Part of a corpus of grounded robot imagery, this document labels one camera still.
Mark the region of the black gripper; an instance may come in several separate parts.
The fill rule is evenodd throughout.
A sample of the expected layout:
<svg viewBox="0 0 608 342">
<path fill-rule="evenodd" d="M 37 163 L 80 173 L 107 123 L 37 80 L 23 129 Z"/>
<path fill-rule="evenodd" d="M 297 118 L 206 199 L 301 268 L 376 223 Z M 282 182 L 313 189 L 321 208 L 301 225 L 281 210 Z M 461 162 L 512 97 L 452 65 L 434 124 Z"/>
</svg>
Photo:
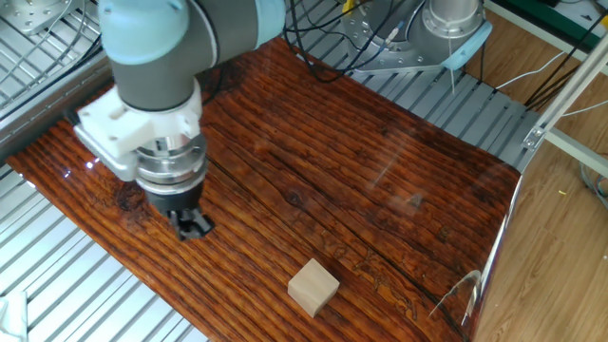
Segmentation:
<svg viewBox="0 0 608 342">
<path fill-rule="evenodd" d="M 166 215 L 178 240 L 203 238 L 214 229 L 214 222 L 200 212 L 203 183 L 177 195 L 159 195 L 145 191 L 148 202 Z"/>
</svg>

